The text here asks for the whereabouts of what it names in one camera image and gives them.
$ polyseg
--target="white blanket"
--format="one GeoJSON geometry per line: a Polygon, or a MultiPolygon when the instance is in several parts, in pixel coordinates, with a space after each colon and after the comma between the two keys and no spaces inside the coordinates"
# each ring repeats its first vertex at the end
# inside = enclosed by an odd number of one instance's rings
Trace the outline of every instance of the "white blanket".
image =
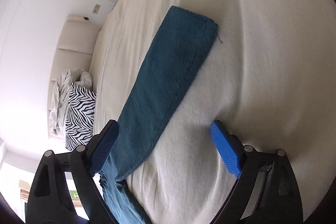
{"type": "Polygon", "coordinates": [[[92,59],[95,133],[118,120],[171,5],[212,18],[222,43],[215,41],[153,152],[127,179],[129,189],[153,223],[209,223],[235,180],[209,136],[220,119],[243,143],[286,151],[306,218],[336,173],[336,4],[120,0],[92,59]]]}
{"type": "Polygon", "coordinates": [[[91,91],[93,87],[91,75],[83,69],[66,70],[57,77],[52,91],[49,130],[55,139],[62,142],[65,142],[65,124],[72,83],[82,85],[91,91]]]}

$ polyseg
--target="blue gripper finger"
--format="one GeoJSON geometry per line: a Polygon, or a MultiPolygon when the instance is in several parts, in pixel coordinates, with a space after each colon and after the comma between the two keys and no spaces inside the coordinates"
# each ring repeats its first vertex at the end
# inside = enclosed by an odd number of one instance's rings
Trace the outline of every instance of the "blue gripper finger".
{"type": "Polygon", "coordinates": [[[99,173],[102,170],[118,136],[119,136],[119,125],[117,122],[114,122],[108,128],[104,137],[102,138],[102,140],[96,147],[93,155],[91,156],[91,167],[89,172],[92,176],[94,176],[96,173],[99,173]]]}
{"type": "Polygon", "coordinates": [[[210,136],[227,170],[229,173],[234,174],[235,177],[238,178],[242,173],[242,170],[239,165],[239,154],[231,146],[232,140],[229,140],[229,138],[232,138],[232,136],[225,130],[220,121],[214,121],[211,123],[210,136]]]}

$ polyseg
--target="bed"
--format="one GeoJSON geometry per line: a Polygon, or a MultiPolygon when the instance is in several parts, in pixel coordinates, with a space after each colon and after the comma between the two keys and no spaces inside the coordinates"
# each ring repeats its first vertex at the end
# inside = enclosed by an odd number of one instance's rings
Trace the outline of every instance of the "bed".
{"type": "Polygon", "coordinates": [[[118,1],[90,58],[94,134],[118,120],[172,5],[212,18],[218,37],[130,191],[153,223],[209,223],[235,181],[209,136],[219,119],[257,150],[286,151],[307,218],[336,173],[335,2],[118,1]]]}

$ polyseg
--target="wall outlet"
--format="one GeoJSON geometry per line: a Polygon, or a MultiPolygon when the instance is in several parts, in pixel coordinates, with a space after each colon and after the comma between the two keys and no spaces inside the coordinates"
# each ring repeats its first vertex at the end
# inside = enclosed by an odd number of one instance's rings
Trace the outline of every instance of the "wall outlet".
{"type": "Polygon", "coordinates": [[[96,6],[93,8],[92,13],[93,13],[93,14],[98,14],[99,8],[100,8],[100,5],[99,5],[99,4],[96,4],[96,6]]]}

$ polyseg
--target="metal bolt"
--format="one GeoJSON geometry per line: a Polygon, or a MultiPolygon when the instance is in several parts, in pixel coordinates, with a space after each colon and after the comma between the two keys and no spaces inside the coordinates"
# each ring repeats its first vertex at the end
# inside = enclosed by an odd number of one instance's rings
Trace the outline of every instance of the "metal bolt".
{"type": "Polygon", "coordinates": [[[76,150],[77,150],[78,152],[82,152],[82,151],[85,150],[85,146],[84,146],[84,145],[77,146],[76,150]]]}
{"type": "Polygon", "coordinates": [[[252,151],[253,151],[253,147],[252,147],[251,145],[245,145],[245,146],[244,146],[244,150],[245,150],[246,152],[252,152],[252,151]]]}
{"type": "Polygon", "coordinates": [[[48,150],[48,151],[45,151],[45,152],[44,152],[44,155],[45,155],[46,157],[49,157],[49,156],[51,156],[52,153],[53,153],[53,152],[52,152],[51,150],[48,150]]]}
{"type": "Polygon", "coordinates": [[[280,157],[283,157],[284,155],[286,155],[286,153],[284,152],[284,150],[278,150],[278,155],[280,156],[280,157]]]}

